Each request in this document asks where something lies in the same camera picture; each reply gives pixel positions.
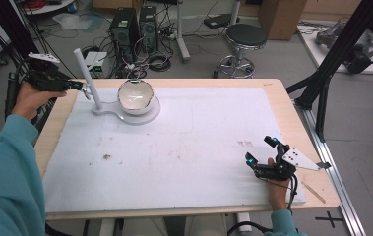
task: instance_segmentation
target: white paper sheet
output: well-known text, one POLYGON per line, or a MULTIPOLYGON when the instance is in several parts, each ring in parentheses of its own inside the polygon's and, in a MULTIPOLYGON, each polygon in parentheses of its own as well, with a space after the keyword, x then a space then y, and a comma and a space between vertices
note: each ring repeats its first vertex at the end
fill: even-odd
MULTIPOLYGON (((115 101, 117 88, 98 88, 115 101)), ((46 212, 267 205, 267 185, 245 163, 282 142, 261 88, 155 88, 157 118, 127 125, 95 116, 80 93, 43 178, 46 212)), ((296 203, 305 202, 301 189, 296 203)))

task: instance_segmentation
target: gray stool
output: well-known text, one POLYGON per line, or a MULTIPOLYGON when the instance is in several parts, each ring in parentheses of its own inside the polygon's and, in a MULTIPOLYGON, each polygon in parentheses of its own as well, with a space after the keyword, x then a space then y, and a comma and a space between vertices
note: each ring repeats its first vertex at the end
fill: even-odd
MULTIPOLYGON (((244 57, 244 50, 258 50, 267 41, 266 33, 250 25, 236 24, 226 30, 226 38, 232 46, 238 49, 237 55, 229 55, 220 60, 218 69, 230 78, 253 78, 254 64, 244 57)), ((218 77, 218 70, 213 78, 218 77)))

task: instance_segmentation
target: white base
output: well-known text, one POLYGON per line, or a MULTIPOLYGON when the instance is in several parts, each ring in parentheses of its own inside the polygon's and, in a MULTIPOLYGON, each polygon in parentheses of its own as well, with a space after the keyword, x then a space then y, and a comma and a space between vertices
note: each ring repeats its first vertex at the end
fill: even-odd
POLYGON ((103 107, 101 109, 97 109, 97 106, 94 105, 92 111, 95 115, 116 115, 119 117, 119 119, 129 125, 144 125, 152 122, 160 112, 160 104, 157 97, 155 98, 155 101, 156 104, 153 109, 151 109, 146 114, 137 116, 128 114, 124 110, 122 110, 121 103, 119 103, 119 101, 103 102, 103 107))

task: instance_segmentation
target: person's arm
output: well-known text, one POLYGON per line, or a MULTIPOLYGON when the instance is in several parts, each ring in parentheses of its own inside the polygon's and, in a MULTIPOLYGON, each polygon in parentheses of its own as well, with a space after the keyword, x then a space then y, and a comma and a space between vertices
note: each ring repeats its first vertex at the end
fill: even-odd
MULTIPOLYGON (((269 158, 268 163, 275 162, 269 158)), ((305 233, 298 233, 294 226, 290 210, 287 209, 285 201, 289 180, 269 180, 269 202, 272 206, 272 232, 265 233, 265 236, 306 236, 305 233)))
POLYGON ((32 146, 37 129, 30 119, 48 99, 65 94, 22 84, 0 132, 0 235, 44 235, 44 196, 32 146))

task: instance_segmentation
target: stool base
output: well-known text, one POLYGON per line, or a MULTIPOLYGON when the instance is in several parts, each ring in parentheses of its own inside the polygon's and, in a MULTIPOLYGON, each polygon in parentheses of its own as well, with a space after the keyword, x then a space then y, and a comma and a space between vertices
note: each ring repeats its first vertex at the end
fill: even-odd
POLYGON ((253 78, 255 67, 253 62, 243 57, 239 59, 236 56, 226 56, 218 65, 218 69, 230 78, 245 79, 253 78))

